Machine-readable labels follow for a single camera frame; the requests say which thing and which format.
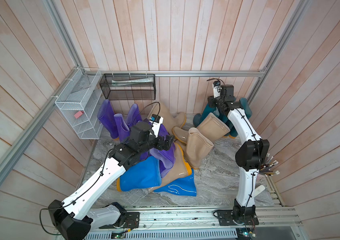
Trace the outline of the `large teal boot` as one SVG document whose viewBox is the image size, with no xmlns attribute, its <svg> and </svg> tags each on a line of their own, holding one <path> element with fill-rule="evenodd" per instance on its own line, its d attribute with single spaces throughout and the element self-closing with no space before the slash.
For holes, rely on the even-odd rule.
<svg viewBox="0 0 340 240">
<path fill-rule="evenodd" d="M 207 104 L 201 114 L 196 114 L 193 118 L 194 127 L 198 127 L 205 118 L 210 114 L 213 113 L 216 117 L 219 117 L 220 113 L 217 108 L 211 108 L 209 104 Z"/>
</svg>

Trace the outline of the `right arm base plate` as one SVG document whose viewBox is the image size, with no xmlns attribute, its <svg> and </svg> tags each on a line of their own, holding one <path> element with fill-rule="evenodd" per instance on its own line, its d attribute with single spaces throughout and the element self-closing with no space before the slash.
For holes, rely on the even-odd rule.
<svg viewBox="0 0 340 240">
<path fill-rule="evenodd" d="M 259 225 L 255 209 L 252 208 L 246 208 L 245 210 L 215 210 L 213 216 L 218 219 L 220 226 Z"/>
</svg>

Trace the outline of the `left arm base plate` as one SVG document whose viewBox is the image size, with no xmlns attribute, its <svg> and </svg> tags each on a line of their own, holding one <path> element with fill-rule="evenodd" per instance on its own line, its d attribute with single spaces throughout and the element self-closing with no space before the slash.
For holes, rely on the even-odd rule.
<svg viewBox="0 0 340 240">
<path fill-rule="evenodd" d="M 123 213 L 113 225 L 105 225 L 99 229 L 136 229 L 139 227 L 140 212 Z"/>
</svg>

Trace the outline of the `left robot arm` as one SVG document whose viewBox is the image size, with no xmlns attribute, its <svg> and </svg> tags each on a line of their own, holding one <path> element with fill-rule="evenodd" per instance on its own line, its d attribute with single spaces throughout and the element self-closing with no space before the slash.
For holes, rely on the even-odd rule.
<svg viewBox="0 0 340 240">
<path fill-rule="evenodd" d="M 154 115 L 149 122 L 138 122 L 130 136 L 114 146 L 100 168 L 63 201 L 54 200 L 47 208 L 53 226 L 66 240 L 83 240 L 91 230 L 110 226 L 129 229 L 127 211 L 119 203 L 92 210 L 93 204 L 114 181 L 126 182 L 127 189 L 158 187 L 162 183 L 159 160 L 149 152 L 168 151 L 174 137 L 160 136 L 163 118 Z"/>
</svg>

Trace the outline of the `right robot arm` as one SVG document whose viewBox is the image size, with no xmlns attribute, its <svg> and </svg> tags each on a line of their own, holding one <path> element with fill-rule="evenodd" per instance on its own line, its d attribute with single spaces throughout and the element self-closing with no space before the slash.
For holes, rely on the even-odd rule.
<svg viewBox="0 0 340 240">
<path fill-rule="evenodd" d="M 256 178 L 265 163 L 270 143 L 257 134 L 249 121 L 252 111 L 247 99 L 234 97 L 234 86 L 224 85 L 216 80 L 212 84 L 214 95 L 208 97 L 208 104 L 216 108 L 220 115 L 228 120 L 237 132 L 241 147 L 236 152 L 235 160 L 240 169 L 240 185 L 231 213 L 236 225 L 257 225 L 255 206 Z"/>
</svg>

